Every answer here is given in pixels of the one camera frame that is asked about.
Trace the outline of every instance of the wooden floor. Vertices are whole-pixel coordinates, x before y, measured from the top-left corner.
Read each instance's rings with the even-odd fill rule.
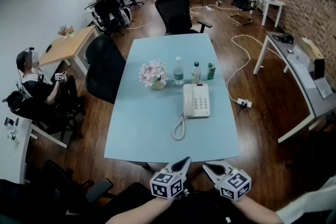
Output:
[[[140,9],[132,8],[133,28],[161,19],[155,9],[155,0],[144,2]],[[215,0],[205,0],[204,4],[214,2]],[[199,0],[192,0],[191,5],[200,6],[201,3]],[[221,7],[232,7],[230,0],[225,0]],[[260,12],[255,12],[250,25],[237,26],[228,19],[227,11],[217,8],[214,12],[204,8],[194,11],[200,14],[192,14],[193,24],[197,24],[197,19],[202,19],[213,25],[213,28],[205,31],[213,41],[225,80],[248,59],[247,55],[231,42],[232,37],[251,35],[263,43],[266,31],[278,31],[274,28],[274,22],[269,19],[266,20],[265,27],[261,26]],[[165,27],[159,22],[143,28],[126,29],[123,33],[124,36],[116,34],[112,38],[127,58],[134,39],[163,36]],[[252,108],[240,111],[238,105],[232,102],[240,156],[227,161],[243,169],[252,178],[249,197],[272,210],[277,210],[308,190],[308,180],[299,169],[285,168],[286,162],[296,161],[302,156],[307,132],[297,134],[281,144],[278,144],[277,139],[302,121],[309,112],[293,76],[290,72],[283,73],[285,64],[277,56],[267,52],[264,68],[255,76],[253,68],[261,45],[248,37],[240,37],[236,41],[249,51],[251,61],[231,79],[229,91],[234,99],[250,100]],[[150,171],[125,161],[104,158],[113,105],[91,96],[85,89],[84,75],[74,61],[70,62],[72,65],[69,68],[64,65],[63,69],[75,76],[79,95],[86,97],[87,114],[80,127],[84,138],[72,140],[68,149],[64,149],[38,135],[39,139],[32,141],[29,151],[34,163],[37,167],[42,167],[47,159],[52,159],[63,168],[72,168],[75,171],[74,180],[79,183],[88,178],[95,181],[109,178],[114,183],[114,194],[133,182],[141,182],[149,187],[149,179],[152,176]],[[201,164],[192,165],[192,184],[196,190],[208,190],[213,184],[204,173],[200,173]],[[151,164],[151,167],[157,170],[163,166]]]

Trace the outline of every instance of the table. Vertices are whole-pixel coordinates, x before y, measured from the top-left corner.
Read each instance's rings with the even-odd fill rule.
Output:
[[[183,88],[173,85],[175,57],[181,56],[185,79],[195,61],[206,74],[209,62],[217,66],[209,86],[211,116],[187,119],[185,138],[171,133],[183,112]],[[156,91],[139,82],[140,67],[150,60],[166,62],[168,85]],[[223,74],[208,34],[136,39],[128,55],[113,107],[105,158],[143,163],[168,163],[190,156],[193,162],[239,155],[236,124]]]
[[[44,52],[40,57],[40,67],[62,60],[69,66],[70,63],[68,59],[74,59],[80,70],[86,76],[88,70],[79,58],[78,53],[91,37],[96,38],[99,35],[98,28],[93,25],[75,32],[75,36],[72,38],[59,38],[54,40],[51,43],[51,49],[48,52]]]
[[[32,133],[32,121],[12,113],[8,117],[13,121],[19,118],[17,138],[14,141],[8,139],[6,137],[7,129],[3,125],[2,134],[0,135],[0,178],[23,184],[25,182],[25,159],[29,138]]]
[[[263,45],[263,48],[261,50],[261,53],[259,55],[257,64],[253,70],[253,74],[256,75],[259,71],[259,68],[263,62],[263,59],[265,57],[267,48],[270,44],[274,46],[278,54],[282,57],[283,61],[286,63],[286,68],[284,69],[284,73],[287,72],[289,69],[291,73],[293,74],[293,77],[295,78],[302,95],[307,103],[308,109],[309,109],[309,116],[306,117],[302,122],[300,122],[296,127],[294,127],[292,130],[290,130],[288,133],[283,135],[281,138],[278,139],[278,143],[281,143],[282,141],[286,140],[287,138],[291,137],[298,131],[300,131],[302,128],[307,126],[309,123],[313,123],[309,129],[313,129],[322,116],[326,115],[327,113],[331,112],[334,108],[336,108],[336,94],[332,94],[328,96],[327,98],[323,99],[319,90],[316,87],[308,87],[307,86],[307,78],[309,73],[308,71],[305,72],[304,70],[298,70],[294,64],[288,60],[288,56],[290,53],[287,51],[287,49],[293,50],[293,45],[291,44],[285,44],[280,41],[277,41],[274,39],[272,35],[282,35],[281,33],[272,33],[267,32],[265,42]]]
[[[281,16],[281,11],[282,11],[282,6],[285,6],[284,2],[279,1],[279,0],[261,0],[261,1],[265,2],[265,4],[266,4],[266,7],[263,11],[264,16],[263,16],[263,21],[262,21],[261,25],[262,26],[265,25],[269,5],[274,5],[274,6],[279,6],[277,20],[275,21],[275,25],[274,25],[275,27],[278,27],[278,23],[279,23],[280,16]]]

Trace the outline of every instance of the desk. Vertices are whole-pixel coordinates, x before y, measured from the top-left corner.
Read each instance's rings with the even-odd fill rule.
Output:
[[[278,27],[278,23],[279,23],[280,16],[281,16],[281,11],[282,11],[282,6],[285,5],[284,2],[279,1],[279,0],[261,0],[261,1],[265,2],[265,4],[266,4],[266,7],[265,7],[265,9],[263,11],[264,17],[263,17],[263,21],[262,21],[261,25],[262,26],[265,25],[265,21],[266,21],[269,5],[274,5],[274,6],[279,6],[277,20],[275,21],[275,25],[274,25],[274,27]]]
[[[263,59],[265,57],[265,53],[267,51],[267,48],[269,47],[270,44],[274,46],[278,54],[282,57],[283,61],[286,63],[286,68],[284,72],[289,69],[291,73],[293,74],[293,77],[295,78],[302,95],[307,103],[308,109],[309,109],[309,116],[305,118],[301,123],[299,123],[296,127],[294,127],[292,130],[290,130],[288,133],[283,135],[281,138],[278,139],[278,142],[281,143],[282,141],[286,140],[287,138],[291,137],[298,131],[300,131],[302,128],[307,126],[309,123],[311,123],[313,120],[318,119],[325,114],[329,113],[332,111],[334,108],[336,108],[336,94],[332,94],[328,96],[327,98],[323,99],[319,90],[314,87],[307,87],[304,82],[304,73],[298,72],[298,70],[295,68],[293,63],[288,60],[288,56],[290,53],[287,51],[287,49],[292,49],[293,50],[293,45],[291,44],[285,44],[280,41],[277,41],[274,39],[272,35],[282,35],[280,33],[272,33],[272,32],[267,32],[265,42],[263,45],[263,48],[261,50],[261,53],[259,55],[257,64],[254,68],[253,74],[256,75],[259,71],[259,68],[263,62]]]
[[[211,116],[187,119],[185,138],[171,133],[183,112],[183,88],[173,85],[175,57],[181,56],[185,79],[195,61],[206,76],[209,62],[217,66],[209,86]],[[167,86],[156,91],[139,82],[140,67],[153,59],[166,62]],[[105,158],[131,162],[168,163],[190,156],[193,162],[239,155],[236,124],[223,74],[208,34],[136,39],[131,47],[113,107]]]
[[[6,137],[7,133],[2,132],[0,135],[0,178],[23,184],[25,182],[25,159],[30,134],[32,133],[32,121],[14,114],[11,114],[9,118],[14,121],[19,118],[17,138],[13,141]]]
[[[53,62],[59,62],[65,60],[67,65],[70,65],[67,59],[74,59],[79,66],[80,70],[86,76],[88,70],[84,66],[83,62],[78,57],[78,53],[82,47],[87,43],[90,37],[98,37],[100,35],[95,25],[83,28],[75,33],[72,38],[64,39],[59,38],[51,43],[51,49],[48,52],[44,52],[40,57],[40,66],[46,66]]]

